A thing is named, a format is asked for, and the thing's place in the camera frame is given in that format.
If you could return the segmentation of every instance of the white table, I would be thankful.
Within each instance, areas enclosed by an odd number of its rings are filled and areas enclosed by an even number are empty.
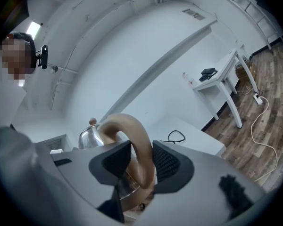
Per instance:
[[[250,79],[250,82],[253,86],[254,92],[258,91],[258,88],[256,86],[255,80],[252,77],[249,68],[247,67],[247,65],[245,64],[244,60],[240,57],[240,55],[237,53],[237,51],[234,49],[232,50],[229,54],[227,54],[226,56],[224,56],[216,65],[213,65],[212,68],[215,68],[216,70],[218,70],[218,72],[212,76],[209,80],[205,80],[203,82],[198,81],[198,85],[196,87],[194,87],[193,89],[195,90],[195,93],[198,95],[198,97],[200,98],[200,100],[204,103],[204,105],[207,107],[207,109],[212,113],[212,115],[214,116],[214,118],[216,120],[219,119],[218,115],[217,115],[217,111],[213,108],[212,104],[210,103],[210,101],[205,97],[205,95],[201,92],[203,89],[212,87],[212,86],[217,86],[219,88],[219,90],[224,94],[227,104],[229,105],[237,127],[241,128],[242,127],[242,122],[241,122],[241,118],[240,115],[238,113],[238,110],[235,106],[234,101],[231,98],[231,95],[228,93],[228,91],[225,88],[224,83],[226,83],[230,89],[237,94],[237,91],[235,89],[235,86],[231,83],[231,81],[228,79],[228,74],[231,71],[231,69],[233,68],[233,66],[235,65],[235,57],[237,57],[239,59],[239,61],[241,62],[243,68],[246,71],[247,76]]]
[[[203,131],[195,128],[189,123],[176,116],[166,115],[158,120],[153,126],[147,129],[150,141],[167,141],[168,135],[173,130],[178,130],[184,134],[186,140],[176,143],[196,151],[208,153],[221,157],[225,151],[225,145],[214,139]],[[170,140],[181,140],[183,138],[178,132],[172,133]]]

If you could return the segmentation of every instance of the ladder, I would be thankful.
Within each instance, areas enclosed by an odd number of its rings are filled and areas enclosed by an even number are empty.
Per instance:
[[[246,6],[245,8],[242,8],[242,7],[241,7],[237,2],[235,2],[234,0],[229,0],[229,1],[230,1],[232,4],[234,4],[237,8],[239,8],[239,9],[243,12],[243,14],[244,14],[250,21],[253,22],[253,24],[258,28],[258,31],[260,32],[262,38],[264,39],[264,41],[266,42],[266,45],[268,46],[268,48],[269,48],[270,50],[272,49],[272,47],[270,46],[270,44],[269,44],[269,42],[268,42],[268,39],[269,39],[271,36],[277,34],[277,35],[281,38],[281,40],[282,40],[282,42],[283,42],[283,37],[280,36],[279,31],[277,31],[277,28],[275,27],[275,25],[272,23],[272,21],[270,21],[270,19],[269,19],[268,16],[262,11],[262,9],[261,9],[255,2],[253,2],[253,0],[247,0],[247,1],[248,1],[248,4],[247,4],[247,6]],[[255,19],[247,12],[247,9],[249,8],[250,5],[253,5],[253,6],[262,14],[262,17],[261,17],[261,18],[259,19],[259,21],[257,21],[257,22],[256,22]],[[275,31],[273,34],[271,34],[271,35],[268,36],[268,37],[263,33],[261,27],[259,26],[259,22],[261,22],[264,18],[267,20],[267,22],[269,23],[269,25],[270,25],[270,26],[274,29],[274,31]]]

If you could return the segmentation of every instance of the kettle lid knob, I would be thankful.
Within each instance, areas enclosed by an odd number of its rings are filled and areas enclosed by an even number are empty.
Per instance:
[[[96,124],[96,119],[95,118],[91,118],[90,120],[89,120],[89,124],[92,126],[92,125],[94,125],[94,124]]]

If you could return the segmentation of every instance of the baseboard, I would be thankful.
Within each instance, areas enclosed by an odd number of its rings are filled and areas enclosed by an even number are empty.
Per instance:
[[[240,81],[238,80],[235,88],[237,89],[240,85]],[[225,102],[223,104],[223,106],[220,108],[220,110],[217,112],[217,115],[220,116],[220,114],[222,113],[222,111],[227,107],[227,102]],[[206,131],[212,124],[213,122],[215,121],[216,119],[213,117],[201,130],[204,132]]]
[[[273,46],[273,45],[277,44],[278,42],[281,42],[281,38],[280,38],[280,37],[277,38],[275,41],[271,42],[271,43],[270,43],[270,46]],[[252,59],[252,57],[254,57],[255,55],[261,53],[262,51],[264,51],[264,50],[266,50],[266,49],[268,49],[268,46],[267,46],[267,45],[265,45],[263,48],[257,50],[256,52],[252,53],[251,56],[250,56],[250,59]]]

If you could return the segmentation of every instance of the person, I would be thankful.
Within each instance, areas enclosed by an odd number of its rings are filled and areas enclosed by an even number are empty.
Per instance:
[[[30,34],[12,31],[0,44],[2,68],[16,81],[25,79],[36,68],[37,57],[33,38]]]

